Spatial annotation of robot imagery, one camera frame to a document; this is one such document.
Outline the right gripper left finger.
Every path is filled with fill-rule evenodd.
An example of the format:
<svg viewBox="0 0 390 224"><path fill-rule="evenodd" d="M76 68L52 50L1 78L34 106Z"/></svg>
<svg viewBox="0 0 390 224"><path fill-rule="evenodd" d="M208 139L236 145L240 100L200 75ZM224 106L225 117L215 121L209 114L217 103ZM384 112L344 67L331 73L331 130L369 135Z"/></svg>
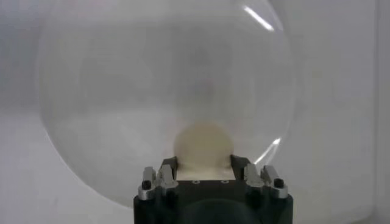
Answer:
<svg viewBox="0 0 390 224"><path fill-rule="evenodd" d="M145 167L143 179L138 187L138 198L140 200L153 200L160 188L160 194L167 196L170 192L175 193L179 182L176 180L177 158L164 159L158 172L153 167Z"/></svg>

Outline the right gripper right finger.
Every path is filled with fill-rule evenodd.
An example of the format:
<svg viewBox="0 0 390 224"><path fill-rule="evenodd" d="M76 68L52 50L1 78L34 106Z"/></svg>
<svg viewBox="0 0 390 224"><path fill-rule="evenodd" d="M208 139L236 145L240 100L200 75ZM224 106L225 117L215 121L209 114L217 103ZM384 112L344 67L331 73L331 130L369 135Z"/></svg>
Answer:
<svg viewBox="0 0 390 224"><path fill-rule="evenodd" d="M264 165L258 170L247 158L236 155L230 155L230 163L235 179L244 181L249 192L257 191L261 195L277 200L288 198L287 184L278 175L274 166Z"/></svg>

